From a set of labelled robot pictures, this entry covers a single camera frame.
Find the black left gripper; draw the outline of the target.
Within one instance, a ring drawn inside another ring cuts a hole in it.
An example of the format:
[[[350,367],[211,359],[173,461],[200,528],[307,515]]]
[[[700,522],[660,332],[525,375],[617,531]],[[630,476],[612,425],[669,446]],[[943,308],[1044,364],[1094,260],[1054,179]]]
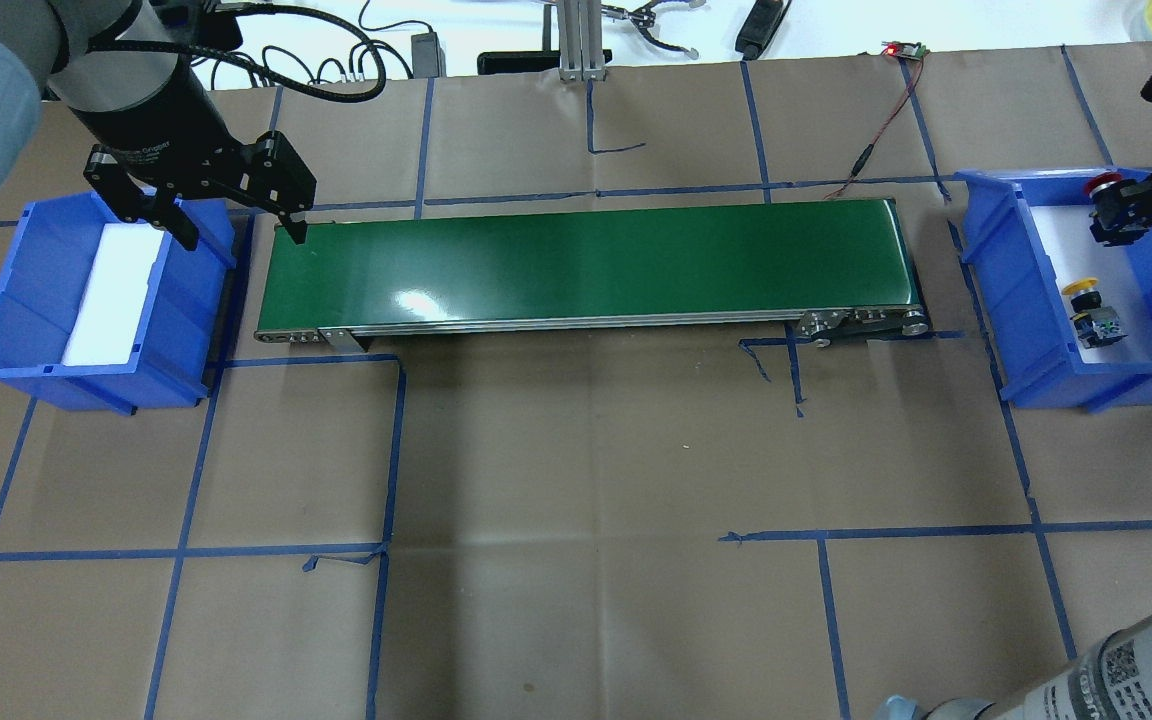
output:
[[[96,143],[83,177],[116,218],[159,225],[194,252],[180,200],[225,199],[276,215],[296,245],[317,182],[283,132],[232,135],[188,61],[175,53],[90,53],[70,65],[70,109]]]

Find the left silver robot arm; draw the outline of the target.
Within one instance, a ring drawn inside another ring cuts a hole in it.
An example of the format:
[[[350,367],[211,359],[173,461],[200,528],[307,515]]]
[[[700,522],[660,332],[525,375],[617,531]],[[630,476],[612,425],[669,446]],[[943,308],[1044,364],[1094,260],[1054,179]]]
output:
[[[31,141],[45,94],[88,128],[84,179],[120,222],[147,223],[192,250],[188,200],[221,199],[273,214],[306,240],[314,174],[283,132],[242,143],[192,70],[207,56],[244,65],[232,41],[179,31],[165,14],[206,20],[211,1],[0,1],[0,187]]]

